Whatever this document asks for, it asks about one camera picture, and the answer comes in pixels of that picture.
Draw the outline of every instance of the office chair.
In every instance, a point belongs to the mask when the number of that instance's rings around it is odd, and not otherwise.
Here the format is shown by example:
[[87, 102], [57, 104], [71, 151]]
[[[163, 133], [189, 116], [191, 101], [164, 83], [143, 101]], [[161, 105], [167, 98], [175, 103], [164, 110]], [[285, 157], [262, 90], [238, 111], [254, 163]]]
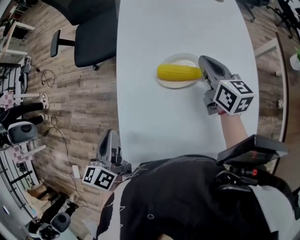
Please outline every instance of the office chair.
[[114, 0], [42, 0], [60, 11], [72, 24], [78, 25], [75, 41], [60, 38], [60, 30], [53, 35], [50, 56], [58, 53], [58, 46], [74, 46], [75, 65], [93, 66], [117, 53], [117, 12]]
[[250, 19], [250, 22], [254, 22], [255, 16], [252, 12], [251, 9], [255, 7], [262, 7], [262, 6], [267, 6], [270, 3], [270, 0], [240, 0], [241, 4], [244, 5], [245, 9], [250, 13], [252, 18]]
[[296, 12], [298, 13], [298, 16], [300, 16], [300, 7], [295, 8]]
[[293, 28], [296, 31], [297, 36], [299, 36], [297, 32], [297, 28], [300, 27], [300, 23], [295, 17], [291, 7], [288, 5], [288, 1], [278, 0], [278, 3], [281, 7], [281, 10], [279, 8], [274, 9], [270, 6], [267, 6], [268, 9], [272, 9], [281, 18], [281, 22], [276, 24], [276, 27], [279, 27], [282, 23], [285, 23], [287, 30], [290, 33], [289, 35], [290, 39], [293, 38], [291, 28]]

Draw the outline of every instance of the cable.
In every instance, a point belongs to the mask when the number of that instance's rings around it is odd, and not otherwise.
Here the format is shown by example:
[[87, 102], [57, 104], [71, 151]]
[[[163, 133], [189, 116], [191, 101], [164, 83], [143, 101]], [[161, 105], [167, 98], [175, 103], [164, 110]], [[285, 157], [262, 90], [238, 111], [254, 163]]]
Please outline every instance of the cable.
[[[70, 161], [70, 159], [69, 159], [69, 151], [68, 151], [68, 148], [67, 148], [67, 141], [66, 141], [64, 135], [62, 134], [62, 132], [61, 132], [60, 130], [57, 129], [57, 127], [56, 127], [56, 125], [57, 125], [57, 118], [56, 118], [56, 116], [54, 116], [54, 115], [51, 116], [51, 124], [52, 124], [52, 127], [50, 127], [48, 130], [46, 130], [46, 131], [43, 133], [43, 135], [42, 135], [41, 137], [43, 137], [43, 136], [46, 137], [47, 134], [49, 133], [49, 131], [50, 131], [51, 128], [56, 129], [56, 130], [60, 133], [62, 139], [63, 139], [64, 142], [65, 142], [65, 147], [66, 147], [66, 151], [67, 151], [67, 160], [69, 161], [69, 164], [70, 164], [70, 166], [72, 167], [73, 165], [71, 164], [71, 161]], [[86, 204], [86, 206], [79, 206], [79, 208], [83, 208], [83, 207], [88, 208], [88, 207], [89, 207], [88, 203], [85, 201], [85, 199], [80, 195], [80, 193], [79, 193], [78, 190], [77, 190], [77, 185], [76, 185], [74, 179], [72, 178], [72, 173], [73, 173], [73, 172], [70, 173], [70, 178], [71, 178], [72, 181], [74, 182], [75, 190], [76, 190], [76, 192], [78, 193], [78, 195], [82, 198], [82, 200], [83, 200], [83, 201], [85, 202], [85, 204]]]
[[[55, 79], [56, 79], [56, 75], [55, 75], [55, 73], [54, 73], [52, 70], [45, 69], [45, 70], [41, 71], [38, 67], [34, 66], [33, 64], [31, 64], [31, 65], [36, 69], [36, 71], [37, 71], [38, 73], [40, 73], [40, 72], [42, 73], [42, 75], [41, 75], [41, 83], [42, 83], [42, 85], [44, 85], [43, 76], [45, 77], [45, 81], [46, 81], [48, 87], [52, 87], [52, 86], [54, 85]], [[49, 83], [48, 83], [48, 79], [47, 79], [46, 74], [45, 74], [46, 71], [49, 71], [49, 72], [53, 73], [53, 76], [54, 76], [53, 83], [50, 84], [50, 85], [49, 85]]]
[[73, 173], [73, 172], [70, 172], [70, 177], [71, 177], [71, 179], [72, 179], [73, 182], [74, 182], [75, 190], [76, 190], [76, 192], [78, 193], [78, 195], [82, 198], [82, 200], [83, 200], [83, 201], [85, 202], [85, 204], [86, 204], [86, 206], [79, 206], [79, 207], [80, 207], [80, 208], [88, 208], [88, 207], [89, 207], [88, 203], [85, 201], [85, 199], [80, 195], [80, 193], [79, 193], [78, 190], [77, 190], [77, 186], [76, 186], [75, 180], [72, 178], [72, 173]]

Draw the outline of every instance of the human arm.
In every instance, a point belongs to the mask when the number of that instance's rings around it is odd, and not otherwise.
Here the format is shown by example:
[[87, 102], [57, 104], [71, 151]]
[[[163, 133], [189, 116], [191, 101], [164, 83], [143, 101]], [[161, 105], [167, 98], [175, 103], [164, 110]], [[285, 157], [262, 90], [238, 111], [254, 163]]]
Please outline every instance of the human arm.
[[221, 124], [227, 148], [231, 148], [248, 138], [244, 124], [239, 115], [230, 116], [227, 113], [224, 113], [221, 115]]

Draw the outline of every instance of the yellow corn cob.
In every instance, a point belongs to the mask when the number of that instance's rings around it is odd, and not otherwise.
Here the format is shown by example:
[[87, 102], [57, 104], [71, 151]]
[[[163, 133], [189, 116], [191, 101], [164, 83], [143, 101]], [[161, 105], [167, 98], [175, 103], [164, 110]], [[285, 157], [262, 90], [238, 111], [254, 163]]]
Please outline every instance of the yellow corn cob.
[[197, 67], [160, 64], [157, 68], [157, 76], [159, 79], [165, 81], [183, 82], [197, 80], [202, 77], [202, 73]]

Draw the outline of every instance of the laminate floor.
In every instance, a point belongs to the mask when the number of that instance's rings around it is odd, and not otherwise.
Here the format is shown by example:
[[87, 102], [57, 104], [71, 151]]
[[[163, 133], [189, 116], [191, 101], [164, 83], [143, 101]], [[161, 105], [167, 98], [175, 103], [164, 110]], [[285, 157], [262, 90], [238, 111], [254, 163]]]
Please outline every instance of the laminate floor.
[[[240, 6], [247, 25], [253, 47], [257, 48], [275, 37], [275, 32], [286, 32], [277, 28], [279, 21], [266, 7], [255, 8], [256, 21], [251, 23], [243, 6]], [[79, 165], [81, 174], [89, 164], [89, 159], [96, 153], [97, 144], [107, 129], [118, 130], [117, 92], [116, 92], [116, 59], [103, 63], [95, 72], [90, 67], [77, 68], [74, 65], [74, 49], [66, 47], [56, 58], [50, 58], [50, 43], [53, 33], [61, 29], [61, 37], [73, 40], [76, 26], [72, 26], [54, 8], [39, 1], [29, 9], [23, 23], [36, 29], [28, 34], [22, 43], [32, 57], [32, 64], [41, 70], [50, 69], [55, 75], [55, 84], [48, 87], [41, 85], [41, 74], [32, 68], [29, 74], [28, 93], [47, 93], [50, 99], [48, 115], [57, 117], [57, 129], [66, 139], [68, 157], [71, 164]], [[279, 138], [282, 112], [277, 109], [277, 101], [282, 99], [282, 80], [272, 76], [279, 69], [276, 55], [270, 54], [257, 61], [260, 87], [260, 117], [258, 132], [261, 135]], [[51, 72], [46, 71], [49, 84], [54, 79]], [[48, 121], [38, 126], [40, 133], [45, 132], [51, 123]], [[66, 158], [66, 148], [60, 133], [51, 129], [45, 139], [47, 149], [35, 155], [34, 166], [43, 182], [57, 191], [71, 194], [75, 185], [70, 177], [72, 168]], [[82, 220], [91, 218], [99, 221], [105, 194], [75, 180], [77, 190], [86, 200], [88, 207], [81, 207], [72, 216], [71, 229], [81, 237], [88, 233]], [[86, 203], [79, 198], [79, 205]]]

